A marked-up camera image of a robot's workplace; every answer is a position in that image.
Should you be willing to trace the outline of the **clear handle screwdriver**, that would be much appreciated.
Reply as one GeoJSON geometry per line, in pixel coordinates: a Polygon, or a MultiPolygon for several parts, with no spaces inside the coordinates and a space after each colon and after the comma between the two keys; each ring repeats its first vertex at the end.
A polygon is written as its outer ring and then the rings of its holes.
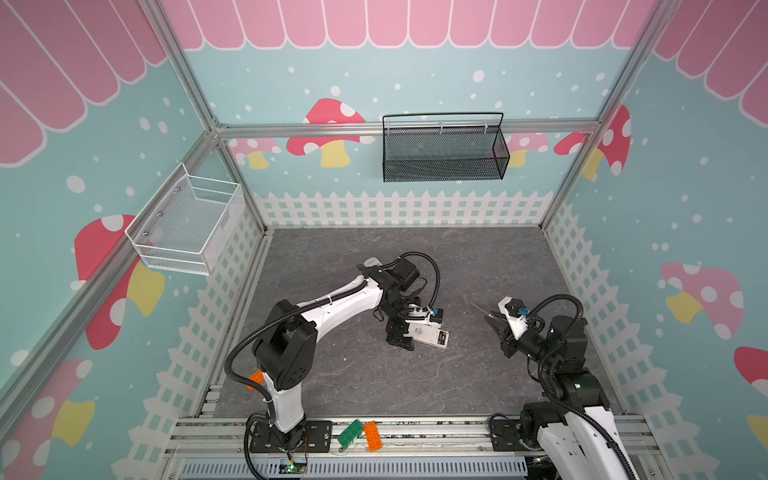
{"type": "Polygon", "coordinates": [[[477,310],[479,310],[483,314],[484,318],[486,318],[486,319],[489,319],[489,318],[490,319],[497,319],[497,316],[493,312],[485,310],[484,308],[482,308],[481,306],[477,305],[476,303],[474,303],[472,301],[469,301],[469,303],[470,303],[470,305],[475,307],[477,310]]]}

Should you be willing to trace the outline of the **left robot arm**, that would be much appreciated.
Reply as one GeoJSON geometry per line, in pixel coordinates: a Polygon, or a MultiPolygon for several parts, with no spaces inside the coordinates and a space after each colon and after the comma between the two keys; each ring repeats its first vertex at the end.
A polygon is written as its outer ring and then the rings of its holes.
{"type": "Polygon", "coordinates": [[[390,346],[407,351],[417,342],[447,346],[449,333],[437,307],[441,273],[431,256],[405,252],[389,263],[371,258],[358,269],[358,276],[329,294],[298,304],[278,302],[225,359],[227,378],[262,395],[266,415],[260,419],[284,442],[306,430],[302,382],[317,344],[345,322],[371,311],[386,323],[390,346]]]}

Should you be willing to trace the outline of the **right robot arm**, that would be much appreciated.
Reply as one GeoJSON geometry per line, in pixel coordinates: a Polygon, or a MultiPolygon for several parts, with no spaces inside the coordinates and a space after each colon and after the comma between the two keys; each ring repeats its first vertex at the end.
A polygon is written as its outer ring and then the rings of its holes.
{"type": "Polygon", "coordinates": [[[505,297],[484,320],[505,357],[521,354],[536,365],[531,377],[543,397],[523,406],[518,421],[509,424],[514,433],[504,433],[502,422],[490,418],[492,436],[543,451],[562,479],[636,479],[607,395],[585,366],[582,302],[555,294],[529,309],[522,300],[505,297]]]}

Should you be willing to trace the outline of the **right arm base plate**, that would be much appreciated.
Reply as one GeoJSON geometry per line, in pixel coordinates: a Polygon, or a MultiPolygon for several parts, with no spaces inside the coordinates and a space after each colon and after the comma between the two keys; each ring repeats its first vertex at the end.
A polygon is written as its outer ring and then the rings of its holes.
{"type": "Polygon", "coordinates": [[[562,449],[573,447],[576,442],[570,431],[563,429],[564,426],[558,417],[518,418],[494,414],[487,421],[494,452],[544,452],[545,448],[538,442],[538,433],[542,429],[554,435],[550,449],[554,445],[559,445],[562,449]]]}

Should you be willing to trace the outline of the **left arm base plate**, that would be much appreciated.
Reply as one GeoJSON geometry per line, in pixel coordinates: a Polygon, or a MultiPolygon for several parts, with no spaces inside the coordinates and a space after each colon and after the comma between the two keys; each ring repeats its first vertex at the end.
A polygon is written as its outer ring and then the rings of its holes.
{"type": "Polygon", "coordinates": [[[328,453],[332,439],[330,421],[304,420],[289,432],[280,431],[276,425],[257,420],[251,426],[248,452],[262,453],[328,453]]]}

